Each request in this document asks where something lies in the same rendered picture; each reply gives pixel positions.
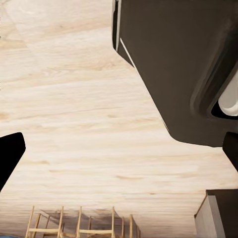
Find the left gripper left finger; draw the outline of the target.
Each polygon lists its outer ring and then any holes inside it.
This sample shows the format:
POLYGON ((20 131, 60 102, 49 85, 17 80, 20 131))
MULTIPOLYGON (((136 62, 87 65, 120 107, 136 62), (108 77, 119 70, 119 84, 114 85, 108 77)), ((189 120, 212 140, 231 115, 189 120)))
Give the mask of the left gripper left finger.
POLYGON ((21 132, 0 137, 0 192, 26 151, 21 132))

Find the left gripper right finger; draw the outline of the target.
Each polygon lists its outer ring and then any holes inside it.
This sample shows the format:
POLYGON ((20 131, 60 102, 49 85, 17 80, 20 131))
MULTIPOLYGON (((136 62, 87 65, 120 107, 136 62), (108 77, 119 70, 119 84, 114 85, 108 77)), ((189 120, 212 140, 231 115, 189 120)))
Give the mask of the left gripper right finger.
POLYGON ((226 132, 221 148, 238 172, 238 134, 226 132))

